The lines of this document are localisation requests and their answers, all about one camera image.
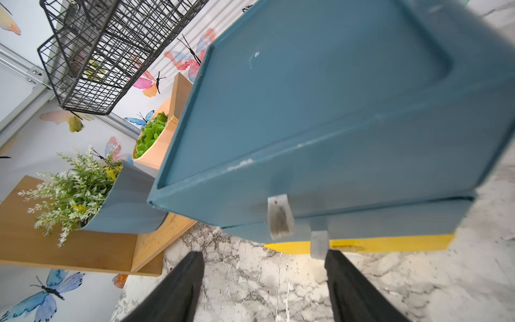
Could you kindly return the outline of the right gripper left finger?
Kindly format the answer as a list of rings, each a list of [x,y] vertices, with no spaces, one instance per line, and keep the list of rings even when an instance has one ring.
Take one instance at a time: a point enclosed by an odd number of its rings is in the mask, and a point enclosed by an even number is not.
[[[123,322],[193,321],[204,272],[202,253],[189,252]]]

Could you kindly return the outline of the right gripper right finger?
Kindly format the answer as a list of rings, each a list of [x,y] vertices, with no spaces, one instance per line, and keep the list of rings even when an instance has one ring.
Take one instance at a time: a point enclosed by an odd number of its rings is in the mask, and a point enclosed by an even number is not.
[[[335,321],[407,321],[375,286],[340,252],[325,259]]]

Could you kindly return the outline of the teal top drawer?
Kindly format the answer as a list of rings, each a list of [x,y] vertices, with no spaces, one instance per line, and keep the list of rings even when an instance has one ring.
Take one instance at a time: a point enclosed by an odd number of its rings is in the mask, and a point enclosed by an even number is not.
[[[295,217],[464,196],[479,186],[510,141],[486,133],[327,138],[245,156],[174,178],[178,150],[163,164],[149,203],[220,227],[262,223],[267,200],[288,197]]]

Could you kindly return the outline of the teal drawer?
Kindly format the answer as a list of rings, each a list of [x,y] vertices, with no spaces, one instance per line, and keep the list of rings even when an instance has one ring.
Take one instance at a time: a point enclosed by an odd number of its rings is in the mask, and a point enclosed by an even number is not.
[[[376,209],[298,218],[292,236],[274,241],[267,223],[223,228],[225,233],[259,244],[311,242],[313,230],[326,231],[330,240],[455,234],[475,196],[451,197]]]
[[[479,186],[510,141],[486,133],[327,138],[245,156],[174,178],[178,150],[163,164],[149,203],[220,227],[262,223],[267,200],[288,197],[295,217],[464,196]]]

